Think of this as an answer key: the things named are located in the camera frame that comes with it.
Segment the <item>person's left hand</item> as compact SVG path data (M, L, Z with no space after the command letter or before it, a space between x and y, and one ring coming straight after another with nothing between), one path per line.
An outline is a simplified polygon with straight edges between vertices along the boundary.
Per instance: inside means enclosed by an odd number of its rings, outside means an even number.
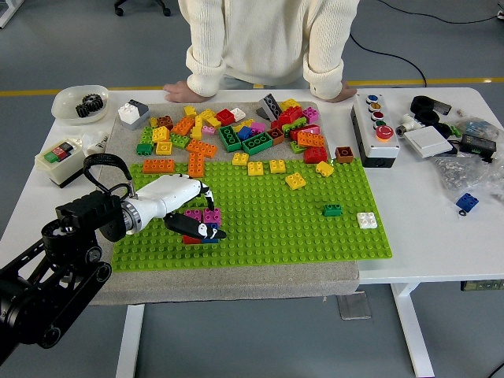
M348 82L346 82L345 80L343 80L341 84L342 84L342 90L340 91L340 93L334 98L327 99L326 102L330 103L343 102L349 98L352 98L357 94L358 92L357 89L349 85Z

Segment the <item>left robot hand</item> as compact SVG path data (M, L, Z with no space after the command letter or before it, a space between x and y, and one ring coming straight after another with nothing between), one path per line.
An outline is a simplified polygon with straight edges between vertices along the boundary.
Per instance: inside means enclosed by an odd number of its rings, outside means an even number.
M184 174L163 175L137 191L135 198L124 200L126 233L142 231L154 218L162 218L165 227L196 239L223 239L226 233L176 211L193 198L204 195L214 209L213 193L200 180Z

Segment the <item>person's right hand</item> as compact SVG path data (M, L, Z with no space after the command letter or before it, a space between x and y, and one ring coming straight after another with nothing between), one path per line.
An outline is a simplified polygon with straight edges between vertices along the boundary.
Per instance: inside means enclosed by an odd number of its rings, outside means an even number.
M167 83L163 90L166 92L165 99L169 102L198 102L199 95L192 91L184 80L176 83Z

